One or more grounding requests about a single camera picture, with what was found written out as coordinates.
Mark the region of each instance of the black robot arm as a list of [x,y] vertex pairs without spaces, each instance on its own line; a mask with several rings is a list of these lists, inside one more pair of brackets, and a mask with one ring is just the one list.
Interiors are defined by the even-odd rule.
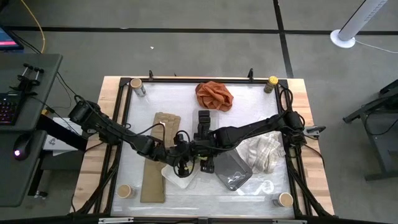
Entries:
[[97,131],[100,140],[103,142],[115,145],[120,141],[125,141],[140,156],[153,161],[164,162],[172,167],[177,166],[178,173],[176,174],[179,177],[190,175],[187,163],[190,161],[194,162],[197,157],[207,157],[206,160],[201,161],[201,171],[213,173],[213,158],[218,154],[233,150],[244,139],[270,131],[280,131],[286,135],[292,135],[303,130],[299,114],[293,111],[286,111],[240,128],[230,126],[210,131],[209,111],[200,111],[200,123],[198,132],[194,135],[194,140],[187,142],[182,134],[178,134],[174,138],[176,146],[165,148],[162,140],[152,136],[141,135],[147,130],[136,134],[111,120],[106,114],[101,112],[96,103],[84,99],[78,101],[69,114],[69,118],[72,122],[79,124],[84,131],[89,129]]

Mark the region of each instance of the bottle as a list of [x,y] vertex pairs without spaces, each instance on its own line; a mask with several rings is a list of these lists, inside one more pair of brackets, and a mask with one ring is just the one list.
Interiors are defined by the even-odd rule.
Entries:
[[275,76],[269,77],[268,82],[267,82],[266,86],[264,87],[264,92],[271,93],[276,84],[278,84],[278,78]]

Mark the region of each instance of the white stand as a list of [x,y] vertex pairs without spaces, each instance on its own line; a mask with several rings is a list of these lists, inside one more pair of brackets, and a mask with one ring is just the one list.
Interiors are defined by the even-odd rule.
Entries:
[[334,30],[330,34],[330,40],[342,48],[353,47],[355,35],[386,2],[387,0],[365,0],[341,30]]
[[338,37],[340,30],[334,30],[331,34],[330,34],[330,40],[337,46],[341,47],[341,48],[351,48],[354,47],[355,44],[355,37],[351,38],[350,40],[344,41],[341,40]]

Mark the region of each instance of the white towel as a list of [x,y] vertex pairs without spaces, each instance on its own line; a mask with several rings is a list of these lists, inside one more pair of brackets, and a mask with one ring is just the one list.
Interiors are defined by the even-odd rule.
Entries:
[[280,132],[272,131],[253,138],[245,139],[236,147],[239,156],[251,167],[253,174],[274,171],[278,158],[284,156],[279,152]]

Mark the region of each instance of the orange towel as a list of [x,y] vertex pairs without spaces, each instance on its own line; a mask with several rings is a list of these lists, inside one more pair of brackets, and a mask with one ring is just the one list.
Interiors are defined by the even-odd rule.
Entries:
[[195,88],[195,91],[200,106],[204,108],[225,112],[232,107],[234,97],[222,83],[201,83]]

